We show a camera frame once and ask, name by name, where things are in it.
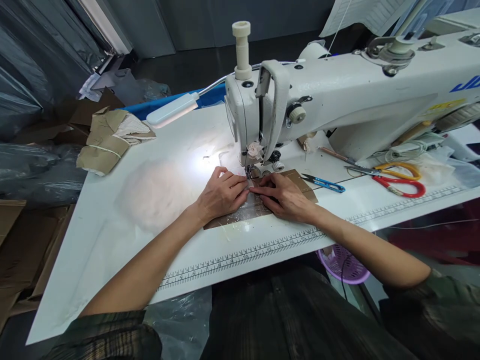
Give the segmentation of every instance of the scissors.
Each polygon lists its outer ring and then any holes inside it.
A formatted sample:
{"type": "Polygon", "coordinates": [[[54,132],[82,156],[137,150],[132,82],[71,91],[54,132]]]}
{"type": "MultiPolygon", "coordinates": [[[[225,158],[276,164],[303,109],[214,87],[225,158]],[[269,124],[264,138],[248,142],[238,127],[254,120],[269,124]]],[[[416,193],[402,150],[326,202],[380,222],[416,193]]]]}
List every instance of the scissors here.
{"type": "Polygon", "coordinates": [[[421,179],[421,175],[417,168],[405,162],[388,162],[379,166],[375,166],[373,168],[364,168],[358,166],[345,166],[347,169],[355,170],[362,174],[367,174],[372,176],[372,179],[375,180],[377,183],[385,187],[388,191],[394,193],[395,195],[405,197],[405,198],[421,198],[425,195],[426,189],[425,186],[418,182],[417,180],[421,179]],[[411,172],[411,176],[402,174],[400,172],[396,172],[393,170],[387,170],[386,168],[391,167],[400,167],[407,169],[411,172]],[[388,174],[395,176],[397,178],[380,176],[380,174],[388,174]],[[390,183],[397,183],[397,184],[409,184],[416,187],[416,193],[406,193],[403,191],[398,190],[396,187],[393,187],[390,183]]]}
{"type": "Polygon", "coordinates": [[[322,188],[327,188],[340,194],[345,191],[345,188],[343,186],[338,185],[334,182],[323,180],[319,177],[315,177],[312,175],[307,175],[307,174],[302,174],[302,175],[306,176],[306,177],[301,177],[303,180],[308,181],[309,183],[313,183],[315,185],[321,186],[322,188]]]}

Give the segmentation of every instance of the sleeve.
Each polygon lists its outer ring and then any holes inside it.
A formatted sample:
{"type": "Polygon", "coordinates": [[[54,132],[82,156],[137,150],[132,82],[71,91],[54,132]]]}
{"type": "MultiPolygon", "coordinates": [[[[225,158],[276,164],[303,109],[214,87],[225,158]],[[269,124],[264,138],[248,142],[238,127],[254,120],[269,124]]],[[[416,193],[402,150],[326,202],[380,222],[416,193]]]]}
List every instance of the sleeve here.
{"type": "Polygon", "coordinates": [[[104,313],[74,320],[42,360],[160,359],[157,332],[145,311],[104,313]]]}
{"type": "Polygon", "coordinates": [[[432,270],[419,285],[384,286],[385,328],[420,359],[474,359],[480,354],[480,288],[432,270]]]}

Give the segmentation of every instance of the hand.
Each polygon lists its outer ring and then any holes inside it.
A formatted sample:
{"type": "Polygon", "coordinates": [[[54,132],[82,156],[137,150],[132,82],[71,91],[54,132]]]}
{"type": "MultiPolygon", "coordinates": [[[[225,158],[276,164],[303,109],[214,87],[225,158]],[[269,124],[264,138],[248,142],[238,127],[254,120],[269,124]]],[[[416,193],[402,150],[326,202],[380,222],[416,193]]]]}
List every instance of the hand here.
{"type": "Polygon", "coordinates": [[[324,208],[309,201],[297,185],[288,177],[276,172],[262,178],[260,187],[251,187],[277,217],[285,220],[315,225],[324,208]]]}
{"type": "Polygon", "coordinates": [[[198,216],[206,224],[222,215],[236,212],[247,201],[247,178],[234,175],[226,167],[217,166],[194,203],[198,216]]]}

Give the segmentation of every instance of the white table top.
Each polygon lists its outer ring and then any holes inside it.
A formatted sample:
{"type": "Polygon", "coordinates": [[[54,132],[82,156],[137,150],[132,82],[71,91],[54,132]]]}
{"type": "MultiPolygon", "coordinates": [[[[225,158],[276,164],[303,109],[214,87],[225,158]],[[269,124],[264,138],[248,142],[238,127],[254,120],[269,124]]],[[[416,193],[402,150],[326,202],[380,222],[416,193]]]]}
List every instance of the white table top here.
{"type": "MultiPolygon", "coordinates": [[[[220,165],[219,155],[237,151],[223,105],[192,111],[155,132],[157,139],[129,149],[109,175],[88,174],[27,344],[63,333],[101,287],[195,201],[220,165]]],[[[319,145],[326,142],[321,134],[315,139],[319,145]]],[[[480,197],[480,187],[466,189],[453,177],[427,186],[423,201],[399,197],[369,176],[351,178],[341,160],[320,152],[306,156],[296,142],[284,147],[281,160],[286,170],[343,181],[343,194],[314,190],[319,205],[369,231],[480,197]],[[387,207],[381,216],[370,215],[387,207]]],[[[152,302],[331,243],[316,228],[271,214],[200,230],[175,259],[152,302]]]]}

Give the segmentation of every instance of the purple basket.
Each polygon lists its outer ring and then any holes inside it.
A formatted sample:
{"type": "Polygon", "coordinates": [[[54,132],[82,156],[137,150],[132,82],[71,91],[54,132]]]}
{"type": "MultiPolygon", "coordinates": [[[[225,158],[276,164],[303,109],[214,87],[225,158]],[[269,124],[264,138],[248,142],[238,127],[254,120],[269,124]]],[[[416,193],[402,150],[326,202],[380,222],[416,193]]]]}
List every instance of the purple basket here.
{"type": "Polygon", "coordinates": [[[330,255],[325,255],[323,249],[317,250],[316,254],[320,259],[325,269],[337,280],[342,281],[342,266],[343,267],[343,282],[350,285],[358,285],[367,280],[370,276],[370,271],[367,270],[363,264],[357,260],[350,251],[341,245],[332,245],[333,251],[330,255]]]}

